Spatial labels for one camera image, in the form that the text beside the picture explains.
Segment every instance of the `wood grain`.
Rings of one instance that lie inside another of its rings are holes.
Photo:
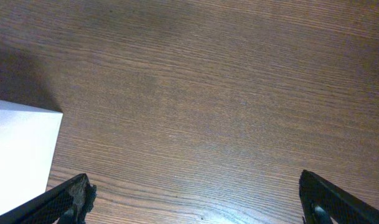
[[[379,209],[379,2],[0,0],[0,52],[88,223],[301,223],[303,169]]]

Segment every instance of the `black object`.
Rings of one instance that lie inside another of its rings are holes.
[[[306,224],[379,223],[379,210],[350,195],[313,172],[300,178],[300,199]]]
[[[86,174],[79,174],[46,193],[0,216],[0,224],[54,223],[84,224],[93,208],[96,186]]]

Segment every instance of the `white object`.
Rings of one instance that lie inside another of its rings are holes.
[[[0,215],[45,192],[62,115],[0,100]]]

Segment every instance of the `brown wooden tabletop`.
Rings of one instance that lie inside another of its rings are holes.
[[[379,209],[378,1],[0,0],[0,71],[87,223],[301,223],[303,169]]]

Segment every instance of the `wooden table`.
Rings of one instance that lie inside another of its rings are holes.
[[[0,99],[64,112],[88,223],[301,223],[303,169],[379,209],[377,1],[0,0]]]

